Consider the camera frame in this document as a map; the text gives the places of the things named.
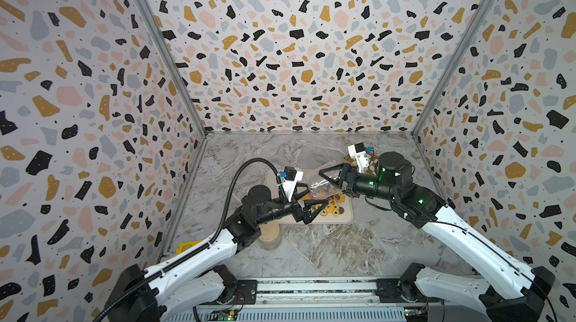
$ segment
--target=metal frame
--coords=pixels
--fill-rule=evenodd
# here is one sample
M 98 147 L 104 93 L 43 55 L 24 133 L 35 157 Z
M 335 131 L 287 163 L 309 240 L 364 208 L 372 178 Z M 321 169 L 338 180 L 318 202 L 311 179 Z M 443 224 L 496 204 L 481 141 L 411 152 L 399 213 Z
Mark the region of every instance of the metal frame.
M 482 0 L 480 2 L 478 10 L 472 17 L 472 21 L 468 25 L 467 29 L 464 31 L 462 39 L 456 46 L 454 54 L 452 54 L 450 61 L 448 61 L 446 68 L 444 68 L 444 71 L 440 76 L 440 79 L 438 80 L 438 84 L 436 85 L 436 87 L 434 87 L 432 94 L 428 98 L 428 102 L 426 102 L 426 105 L 424 106 L 424 110 L 422 110 L 420 117 L 418 117 L 418 120 L 414 125 L 414 129 L 411 132 L 413 136 L 418 135 L 422 127 L 424 127 L 424 124 L 426 124 L 428 116 L 430 116 L 430 113 L 434 109 L 436 102 L 442 96 L 444 88 L 448 86 L 448 83 L 450 82 L 452 75 L 454 74 L 458 65 L 460 64 L 460 60 L 462 60 L 462 57 L 466 54 L 466 51 L 468 50 L 468 47 L 470 46 L 472 40 L 476 37 L 476 34 L 480 29 L 482 22 L 484 22 L 486 14 L 488 14 L 488 12 L 492 9 L 494 1 L 495 0 Z
M 192 102 L 190 95 L 188 94 L 188 91 L 184 86 L 184 83 L 182 82 L 182 76 L 180 75 L 178 69 L 176 68 L 176 63 L 174 62 L 174 59 L 172 59 L 172 54 L 170 53 L 170 51 L 168 51 L 168 47 L 164 43 L 162 32 L 155 22 L 154 15 L 152 15 L 152 9 L 148 4 L 148 0 L 133 0 L 133 2 L 134 5 L 138 8 L 138 11 L 142 16 L 142 19 L 144 20 L 144 24 L 148 28 L 150 37 L 152 38 L 152 41 L 156 45 L 160 57 L 162 57 L 162 59 L 166 64 L 166 69 L 168 70 L 170 78 L 172 79 L 172 81 L 174 81 L 176 90 L 178 91 L 178 94 L 181 96 L 182 103 L 184 104 L 184 107 L 188 111 L 188 114 L 192 119 L 194 127 L 196 128 L 196 134 L 198 135 L 198 138 L 205 139 L 206 130 L 204 129 L 202 121 L 200 120 L 200 117 L 196 113 L 194 103 Z

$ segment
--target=black cable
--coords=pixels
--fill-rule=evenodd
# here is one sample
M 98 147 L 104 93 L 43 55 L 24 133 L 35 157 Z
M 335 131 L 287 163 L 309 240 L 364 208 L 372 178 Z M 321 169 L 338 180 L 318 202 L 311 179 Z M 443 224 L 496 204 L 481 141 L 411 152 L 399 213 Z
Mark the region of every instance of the black cable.
M 212 236 L 212 238 L 210 239 L 210 242 L 204 243 L 204 245 L 199 246 L 198 248 L 196 248 L 195 250 L 193 250 L 189 254 L 186 254 L 185 256 L 177 259 L 176 261 L 170 263 L 166 267 L 163 267 L 160 271 L 150 275 L 146 279 L 136 283 L 131 288 L 124 291 L 121 295 L 119 295 L 116 299 L 114 299 L 109 305 L 105 306 L 104 309 L 98 314 L 98 316 L 96 316 L 96 318 L 94 318 L 93 322 L 103 321 L 104 318 L 106 317 L 106 315 L 108 313 L 110 313 L 111 310 L 118 307 L 118 305 L 121 304 L 128 296 L 130 296 L 131 294 L 133 294 L 134 292 L 136 292 L 137 290 L 142 288 L 144 285 L 146 285 L 146 284 L 150 283 L 151 281 L 155 280 L 156 278 L 160 277 L 163 273 L 166 273 L 166 272 L 170 271 L 171 269 L 176 268 L 177 266 L 181 265 L 183 262 L 189 260 L 191 257 L 194 257 L 199 252 L 204 251 L 206 248 L 208 248 L 210 246 L 210 244 L 214 243 L 216 241 L 216 239 L 218 239 L 220 232 L 222 232 L 224 222 L 226 221 L 226 216 L 228 215 L 228 207 L 230 206 L 230 200 L 232 198 L 232 192 L 234 191 L 234 186 L 236 185 L 236 181 L 238 181 L 238 178 L 240 177 L 240 174 L 242 173 L 242 171 L 254 162 L 263 162 L 263 163 L 267 164 L 272 169 L 274 174 L 276 174 L 276 182 L 278 183 L 278 194 L 280 195 L 280 197 L 282 198 L 284 203 L 287 203 L 286 202 L 286 194 L 284 193 L 284 188 L 282 187 L 282 181 L 280 180 L 280 177 L 278 176 L 278 170 L 276 169 L 276 167 L 274 167 L 274 165 L 272 163 L 270 163 L 270 161 L 265 160 L 263 158 L 259 158 L 259 157 L 247 160 L 246 162 L 244 162 L 240 166 L 238 171 L 236 171 L 234 178 L 232 179 L 232 182 L 230 183 L 230 188 L 228 189 L 228 193 L 226 195 L 226 201 L 224 203 L 224 210 L 222 211 L 222 218 L 220 219 L 220 223 L 218 225 L 218 228 L 217 228 L 216 232 L 214 233 L 214 235 Z
M 384 208 L 384 207 L 378 206 L 377 204 L 368 202 L 368 196 L 364 196 L 364 200 L 366 201 L 366 203 L 370 204 L 372 207 L 377 208 L 378 210 L 381 210 L 381 211 L 392 211 L 392 209 L 386 209 L 386 208 Z

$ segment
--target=yellow object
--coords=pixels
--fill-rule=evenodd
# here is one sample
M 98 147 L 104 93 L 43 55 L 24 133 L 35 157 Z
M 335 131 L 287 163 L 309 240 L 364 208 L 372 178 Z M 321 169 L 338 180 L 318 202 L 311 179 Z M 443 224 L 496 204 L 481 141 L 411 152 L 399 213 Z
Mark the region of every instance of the yellow object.
M 192 246 L 196 246 L 198 243 L 202 241 L 192 241 L 192 242 L 184 242 L 178 245 L 178 249 L 176 250 L 176 254 L 181 254 L 182 252 L 186 251 L 188 248 Z

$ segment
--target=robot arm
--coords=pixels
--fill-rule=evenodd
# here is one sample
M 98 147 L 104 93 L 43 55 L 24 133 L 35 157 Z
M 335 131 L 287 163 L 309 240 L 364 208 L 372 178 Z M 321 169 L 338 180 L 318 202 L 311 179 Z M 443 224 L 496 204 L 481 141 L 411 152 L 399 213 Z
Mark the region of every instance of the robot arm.
M 350 146 L 349 151 L 355 153 L 350 157 L 362 162 L 362 149 L 362 143 Z M 471 281 L 413 263 L 407 271 L 409 278 L 404 278 L 404 295 L 409 296 L 417 287 L 425 296 L 456 301 L 486 313 L 494 322 L 516 317 L 524 322 L 538 320 L 555 279 L 549 270 L 531 269 L 507 254 L 464 222 L 453 210 L 453 203 L 450 206 L 433 191 L 414 184 L 413 167 L 399 153 L 381 154 L 375 175 L 363 173 L 365 165 L 358 166 L 356 170 L 341 164 L 321 170 L 320 175 L 348 196 L 389 200 L 400 217 L 442 241 L 484 277 Z

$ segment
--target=plastic container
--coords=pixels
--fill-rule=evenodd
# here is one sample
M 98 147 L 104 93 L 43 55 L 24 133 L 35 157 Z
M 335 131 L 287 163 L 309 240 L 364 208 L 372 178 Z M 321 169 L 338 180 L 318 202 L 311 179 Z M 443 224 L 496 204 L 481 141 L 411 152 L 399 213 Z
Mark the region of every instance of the plastic container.
M 262 235 L 258 237 L 258 242 L 267 251 L 275 250 L 282 241 L 280 236 L 280 225 L 276 221 L 260 225 Z
M 334 184 L 331 184 L 318 175 L 321 169 L 333 167 L 337 164 L 336 161 L 331 161 L 314 169 L 311 173 L 304 174 L 304 179 L 308 185 L 308 189 L 310 190 L 311 199 L 327 199 L 330 196 L 342 192 L 341 188 L 337 188 Z M 339 173 L 339 170 L 333 170 L 327 172 L 326 175 L 328 177 L 336 178 Z

